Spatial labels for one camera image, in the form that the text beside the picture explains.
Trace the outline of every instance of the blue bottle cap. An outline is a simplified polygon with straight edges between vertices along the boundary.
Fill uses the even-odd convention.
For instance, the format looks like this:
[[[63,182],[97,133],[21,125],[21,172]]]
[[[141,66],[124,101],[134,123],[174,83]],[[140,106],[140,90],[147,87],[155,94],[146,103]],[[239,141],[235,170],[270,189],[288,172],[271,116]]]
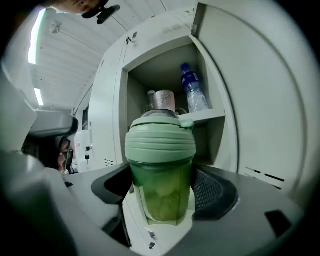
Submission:
[[[189,66],[189,64],[187,64],[187,63],[184,63],[184,64],[182,64],[182,66],[181,66],[181,70],[183,71],[183,70],[188,70],[190,68],[190,66]]]

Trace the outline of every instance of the green liquid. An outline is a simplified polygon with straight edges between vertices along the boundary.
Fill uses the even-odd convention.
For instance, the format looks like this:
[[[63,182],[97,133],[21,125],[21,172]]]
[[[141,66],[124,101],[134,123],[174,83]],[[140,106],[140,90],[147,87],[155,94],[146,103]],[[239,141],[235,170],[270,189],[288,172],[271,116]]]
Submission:
[[[180,223],[188,209],[191,160],[165,164],[131,161],[130,165],[133,185],[140,192],[147,219],[151,222]]]

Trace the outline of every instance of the metal cup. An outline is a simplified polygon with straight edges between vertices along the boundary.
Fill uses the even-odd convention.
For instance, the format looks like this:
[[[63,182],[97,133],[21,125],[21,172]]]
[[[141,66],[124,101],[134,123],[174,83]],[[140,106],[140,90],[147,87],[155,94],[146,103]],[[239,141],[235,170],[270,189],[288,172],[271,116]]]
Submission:
[[[156,110],[176,111],[175,94],[170,90],[157,91],[153,96],[153,100]]]

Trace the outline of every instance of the shaker bottle lid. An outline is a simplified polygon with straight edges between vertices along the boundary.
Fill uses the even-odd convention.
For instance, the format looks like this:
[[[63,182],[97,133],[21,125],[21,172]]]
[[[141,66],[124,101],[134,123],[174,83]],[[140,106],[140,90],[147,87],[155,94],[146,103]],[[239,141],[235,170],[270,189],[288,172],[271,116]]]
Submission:
[[[192,133],[194,122],[181,120],[172,111],[155,109],[135,120],[125,137],[125,156],[129,161],[161,164],[196,154]]]
[[[144,113],[140,118],[133,121],[131,128],[143,124],[166,124],[192,129],[195,123],[191,119],[181,120],[168,109],[154,109]]]

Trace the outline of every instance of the white ceiling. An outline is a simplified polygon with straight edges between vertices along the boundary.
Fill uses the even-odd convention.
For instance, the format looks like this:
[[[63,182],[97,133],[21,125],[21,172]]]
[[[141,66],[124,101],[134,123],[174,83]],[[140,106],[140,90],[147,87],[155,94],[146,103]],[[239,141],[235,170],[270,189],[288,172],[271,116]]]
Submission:
[[[110,20],[97,25],[97,19],[57,14],[48,9],[40,27],[37,65],[31,68],[34,87],[40,88],[46,107],[71,110],[93,84],[105,51],[127,31],[154,15],[185,6],[197,0],[110,0],[121,9]],[[52,33],[52,24],[60,25]]]

